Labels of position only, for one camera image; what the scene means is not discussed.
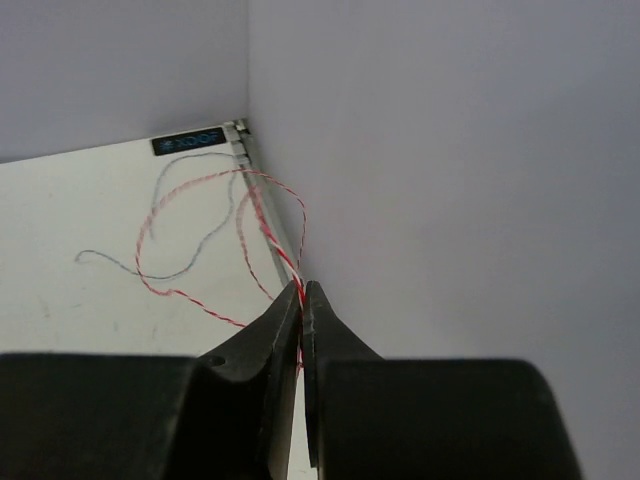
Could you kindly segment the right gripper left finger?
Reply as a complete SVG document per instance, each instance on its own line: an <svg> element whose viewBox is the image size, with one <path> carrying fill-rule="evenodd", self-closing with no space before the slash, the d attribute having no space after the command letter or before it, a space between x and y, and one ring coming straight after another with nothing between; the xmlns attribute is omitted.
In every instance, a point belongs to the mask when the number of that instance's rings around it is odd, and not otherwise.
<svg viewBox="0 0 640 480"><path fill-rule="evenodd" d="M288 285L198 357L1 358L5 479L283 479L300 304Z"/></svg>

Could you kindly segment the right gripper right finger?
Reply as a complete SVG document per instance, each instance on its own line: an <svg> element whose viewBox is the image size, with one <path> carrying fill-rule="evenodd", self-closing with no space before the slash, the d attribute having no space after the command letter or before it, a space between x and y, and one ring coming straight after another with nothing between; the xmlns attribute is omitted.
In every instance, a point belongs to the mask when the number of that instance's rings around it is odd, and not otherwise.
<svg viewBox="0 0 640 480"><path fill-rule="evenodd" d="M309 458L322 479L579 479L554 394L520 359L386 359L306 287Z"/></svg>

